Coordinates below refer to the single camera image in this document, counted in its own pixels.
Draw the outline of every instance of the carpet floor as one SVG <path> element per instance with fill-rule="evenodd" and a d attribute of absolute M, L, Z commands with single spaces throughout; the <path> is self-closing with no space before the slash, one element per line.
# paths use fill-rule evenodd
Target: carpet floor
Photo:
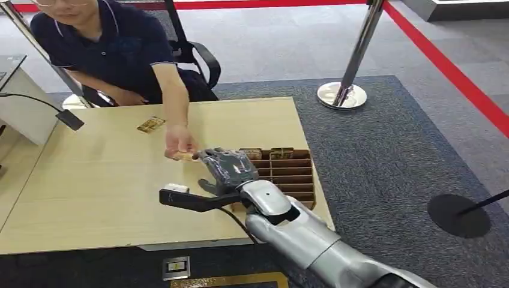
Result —
<path fill-rule="evenodd" d="M 498 204 L 486 209 L 493 227 L 483 238 L 451 236 L 429 219 L 426 208 L 433 196 L 451 193 L 482 200 L 489 193 L 398 79 L 358 77 L 368 102 L 351 112 L 330 110 L 317 102 L 317 87 L 331 81 L 230 83 L 215 91 L 221 99 L 294 97 L 334 223 L 345 242 L 438 287 L 507 287 L 508 215 Z M 264 254 L 275 254 L 270 247 L 259 250 L 246 245 L 3 256 L 0 286 L 168 287 L 161 281 L 160 265 L 172 256 L 191 257 L 193 278 L 277 271 Z M 323 287 L 282 257 L 277 260 L 304 287 Z"/>

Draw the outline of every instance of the silver robotic arm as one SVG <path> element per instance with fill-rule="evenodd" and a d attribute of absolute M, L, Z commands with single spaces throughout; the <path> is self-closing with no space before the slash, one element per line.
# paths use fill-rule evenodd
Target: silver robotic arm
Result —
<path fill-rule="evenodd" d="M 218 197 L 162 189 L 162 204 L 206 212 L 242 202 L 248 211 L 245 225 L 251 234 L 333 288 L 436 288 L 415 274 L 377 262 L 342 242 L 299 201 L 285 196 L 273 183 L 260 180 L 242 152 L 216 148 L 195 156 L 214 175 Z M 202 184 L 204 189 L 214 186 Z"/>
<path fill-rule="evenodd" d="M 245 221 L 248 230 L 330 287 L 436 288 L 348 246 L 317 215 L 268 181 L 246 183 L 240 191 L 254 206 Z"/>

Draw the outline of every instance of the red stripe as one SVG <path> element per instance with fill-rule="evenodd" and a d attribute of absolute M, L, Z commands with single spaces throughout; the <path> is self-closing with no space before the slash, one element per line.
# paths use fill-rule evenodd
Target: red stripe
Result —
<path fill-rule="evenodd" d="M 14 7 L 21 13 L 39 12 L 39 8 L 35 4 L 15 4 Z"/>
<path fill-rule="evenodd" d="M 263 8 L 263 7 L 294 7 L 294 6 L 320 6 L 365 4 L 367 0 L 245 0 L 245 1 L 199 1 L 175 2 L 178 10 L 192 9 L 224 9 L 224 8 Z M 145 10 L 165 10 L 163 2 L 132 3 L 133 6 Z M 20 12 L 29 13 L 39 11 L 35 4 L 15 4 Z"/>
<path fill-rule="evenodd" d="M 389 2 L 385 11 L 403 30 L 430 61 L 463 93 L 463 95 L 493 123 L 506 137 L 509 137 L 509 116 L 498 107 L 488 95 L 477 87 L 454 65 L 433 43 L 399 13 Z"/>

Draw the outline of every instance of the man's hand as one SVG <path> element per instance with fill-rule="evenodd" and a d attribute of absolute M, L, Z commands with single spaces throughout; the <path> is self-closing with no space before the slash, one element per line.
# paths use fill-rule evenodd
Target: man's hand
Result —
<path fill-rule="evenodd" d="M 177 152 L 195 153 L 196 149 L 196 141 L 185 125 L 168 125 L 166 127 L 164 156 L 172 158 Z"/>
<path fill-rule="evenodd" d="M 115 89 L 111 91 L 107 91 L 107 93 L 119 106 L 143 105 L 147 102 L 140 94 L 118 87 L 115 87 Z"/>

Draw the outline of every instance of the silver pole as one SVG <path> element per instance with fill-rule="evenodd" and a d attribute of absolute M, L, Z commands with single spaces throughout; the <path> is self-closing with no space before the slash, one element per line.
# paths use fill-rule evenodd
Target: silver pole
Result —
<path fill-rule="evenodd" d="M 382 8 L 384 2 L 385 0 L 369 0 L 369 9 L 364 19 L 361 34 L 346 67 L 343 80 L 324 84 L 318 89 L 318 100 L 323 105 L 338 110 L 350 110 L 366 102 L 366 92 L 359 86 L 353 85 L 353 83 L 369 42 L 373 37 L 373 33 L 375 33 L 376 25 L 384 11 Z"/>
<path fill-rule="evenodd" d="M 44 49 L 37 43 L 37 40 L 34 38 L 30 27 L 27 22 L 23 18 L 23 16 L 16 10 L 14 5 L 10 2 L 10 0 L 0 0 L 0 8 L 2 11 L 11 19 L 14 25 L 19 29 L 19 31 L 25 36 L 25 38 L 37 49 L 39 54 L 50 64 L 53 70 L 60 76 L 60 78 L 64 81 L 64 83 L 71 89 L 71 91 L 77 95 L 80 101 L 86 106 L 90 107 L 88 101 L 83 98 L 83 91 L 81 90 L 80 85 L 74 81 L 74 79 L 65 72 L 64 69 L 60 67 L 53 66 L 49 60 L 49 55 L 44 51 Z"/>

